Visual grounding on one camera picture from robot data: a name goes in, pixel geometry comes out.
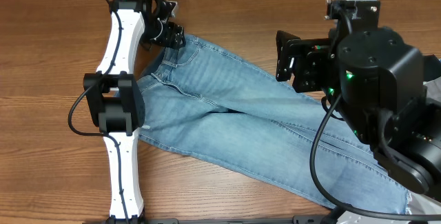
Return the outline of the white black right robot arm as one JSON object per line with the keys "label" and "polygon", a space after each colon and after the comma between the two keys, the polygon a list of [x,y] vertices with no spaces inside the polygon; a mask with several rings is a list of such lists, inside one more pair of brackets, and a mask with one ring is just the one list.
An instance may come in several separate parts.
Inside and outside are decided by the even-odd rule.
{"label": "white black right robot arm", "polygon": [[440,64],[380,27],[379,14],[379,1],[333,0],[327,38],[278,31],[276,78],[297,92],[323,91],[391,178],[439,200],[440,102],[425,81],[440,76]]}

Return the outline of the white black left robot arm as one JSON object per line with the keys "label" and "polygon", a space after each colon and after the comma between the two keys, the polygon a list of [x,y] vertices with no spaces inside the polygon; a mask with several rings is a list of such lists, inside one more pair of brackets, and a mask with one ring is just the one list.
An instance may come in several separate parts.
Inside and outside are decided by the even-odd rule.
{"label": "white black left robot arm", "polygon": [[112,28],[104,57],[83,78],[82,98],[103,138],[110,166],[111,205],[106,223],[145,223],[137,147],[145,104],[134,75],[139,46],[179,50],[183,27],[171,20],[178,4],[168,0],[109,0]]}

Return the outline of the light blue denim jeans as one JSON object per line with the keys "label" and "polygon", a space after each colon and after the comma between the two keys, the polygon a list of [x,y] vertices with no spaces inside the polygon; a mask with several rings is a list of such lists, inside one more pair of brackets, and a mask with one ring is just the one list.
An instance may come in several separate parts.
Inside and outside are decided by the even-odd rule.
{"label": "light blue denim jeans", "polygon": [[[275,185],[325,207],[309,171],[321,104],[232,52],[193,35],[164,49],[138,82],[145,102],[141,140]],[[329,120],[316,173],[332,187],[356,162]]]}

